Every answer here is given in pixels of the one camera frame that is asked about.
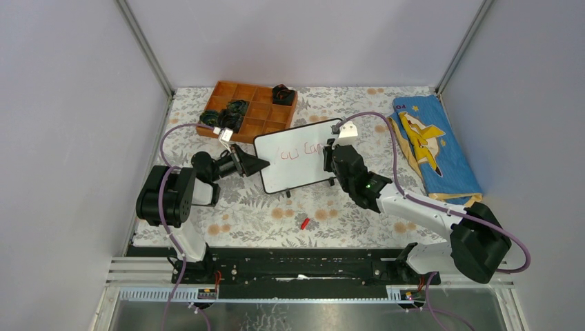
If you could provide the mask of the small black-framed whiteboard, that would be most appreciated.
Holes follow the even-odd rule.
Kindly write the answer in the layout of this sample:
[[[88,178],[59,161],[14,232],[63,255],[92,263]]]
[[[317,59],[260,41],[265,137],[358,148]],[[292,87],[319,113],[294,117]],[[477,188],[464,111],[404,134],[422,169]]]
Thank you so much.
[[[265,193],[330,181],[334,175],[324,170],[323,148],[335,138],[332,127],[340,121],[334,118],[255,137],[257,157],[270,163],[260,172]]]

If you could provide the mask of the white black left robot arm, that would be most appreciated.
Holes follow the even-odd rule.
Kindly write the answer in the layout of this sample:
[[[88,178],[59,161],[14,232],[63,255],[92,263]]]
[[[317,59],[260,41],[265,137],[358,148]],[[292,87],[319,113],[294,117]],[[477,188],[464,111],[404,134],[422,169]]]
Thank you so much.
[[[214,266],[206,260],[208,244],[188,224],[191,207],[216,206],[221,193],[218,180],[232,174],[249,177],[269,165],[237,144],[216,159],[207,152],[197,152],[190,167],[155,165],[138,194],[136,215],[168,237],[179,260],[189,263],[187,273],[194,281],[206,283],[213,277]]]

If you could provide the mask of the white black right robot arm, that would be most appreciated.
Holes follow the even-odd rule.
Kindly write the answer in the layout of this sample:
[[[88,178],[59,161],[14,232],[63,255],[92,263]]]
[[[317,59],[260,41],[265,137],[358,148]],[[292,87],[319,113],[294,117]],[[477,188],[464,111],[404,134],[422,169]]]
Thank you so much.
[[[410,191],[400,192],[391,179],[368,170],[351,145],[323,148],[324,170],[333,173],[344,192],[360,208],[412,221],[438,234],[445,241],[413,243],[403,249],[395,266],[397,278],[412,284],[423,274],[457,270],[468,279],[486,284],[512,246],[490,208],[442,203]]]

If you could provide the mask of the red marker cap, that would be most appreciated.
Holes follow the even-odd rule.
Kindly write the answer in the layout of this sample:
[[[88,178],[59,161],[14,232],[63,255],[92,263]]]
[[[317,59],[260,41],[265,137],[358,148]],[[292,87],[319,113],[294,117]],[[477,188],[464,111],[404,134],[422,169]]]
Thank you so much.
[[[310,219],[309,218],[305,218],[304,221],[302,222],[300,228],[302,230],[304,230],[307,227],[307,225],[308,225],[309,222],[310,222]]]

